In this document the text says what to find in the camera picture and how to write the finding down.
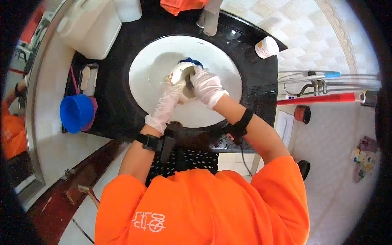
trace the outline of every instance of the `wrist strap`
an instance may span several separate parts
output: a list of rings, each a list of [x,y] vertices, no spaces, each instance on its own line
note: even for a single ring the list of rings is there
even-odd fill
[[[253,111],[246,109],[240,121],[235,124],[228,124],[225,129],[226,132],[231,134],[234,138],[234,143],[236,145],[241,144],[242,137],[247,134],[246,127],[248,126],[250,120],[252,119]]]
[[[143,149],[159,152],[162,149],[162,142],[158,137],[151,134],[141,134],[139,133],[135,140],[143,144]]]
[[[16,85],[15,85],[15,96],[16,97],[20,97],[22,94],[18,91],[18,84],[19,83],[16,83]]]

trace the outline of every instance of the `white latex glove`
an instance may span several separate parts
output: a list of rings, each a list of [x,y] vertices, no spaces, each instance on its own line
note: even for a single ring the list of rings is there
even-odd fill
[[[212,109],[223,94],[229,94],[222,89],[219,77],[210,73],[208,68],[204,69],[198,65],[195,68],[195,75],[191,78],[194,93],[201,102]]]
[[[185,80],[180,80],[175,85],[171,85],[169,76],[165,76],[162,86],[163,97],[159,99],[155,111],[147,115],[144,120],[147,125],[152,126],[161,134],[166,129],[166,123],[169,123],[173,116],[174,109],[185,87]]]

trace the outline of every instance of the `polka dot fabric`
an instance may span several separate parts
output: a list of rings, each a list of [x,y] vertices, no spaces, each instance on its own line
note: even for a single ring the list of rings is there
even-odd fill
[[[183,151],[174,149],[167,162],[162,163],[160,156],[154,157],[150,171],[146,179],[148,187],[155,176],[169,177],[174,172],[187,171],[191,169],[208,169],[212,174],[218,172],[219,153],[201,151]]]

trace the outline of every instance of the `black granite countertop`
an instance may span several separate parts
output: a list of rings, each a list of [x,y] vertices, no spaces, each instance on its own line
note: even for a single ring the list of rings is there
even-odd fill
[[[134,100],[129,88],[129,69],[136,55],[149,43],[163,36],[187,35],[206,40],[222,49],[237,66],[242,79],[240,103],[251,108],[269,125],[274,125],[278,92],[278,59],[258,58],[254,51],[257,42],[270,36],[260,28],[221,11],[215,36],[203,34],[196,25],[201,10],[181,12],[177,17],[158,4],[142,2],[142,18],[123,23],[108,56],[104,60],[89,60],[76,53],[74,73],[79,75],[85,64],[97,63],[99,71],[95,98],[98,103],[93,126],[87,133],[107,138],[132,141],[144,126],[147,113]],[[279,40],[280,51],[287,47]],[[69,75],[65,95],[75,94]],[[170,125],[166,135],[176,138],[183,149],[215,152],[240,152],[240,148],[226,138],[222,128],[227,121],[204,128],[181,128]],[[243,151],[254,153],[246,142]]]

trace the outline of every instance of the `faucet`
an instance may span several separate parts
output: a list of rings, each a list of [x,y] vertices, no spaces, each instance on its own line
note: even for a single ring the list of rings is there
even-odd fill
[[[203,8],[196,25],[203,28],[207,36],[214,36],[218,29],[219,10],[223,0],[210,0]]]

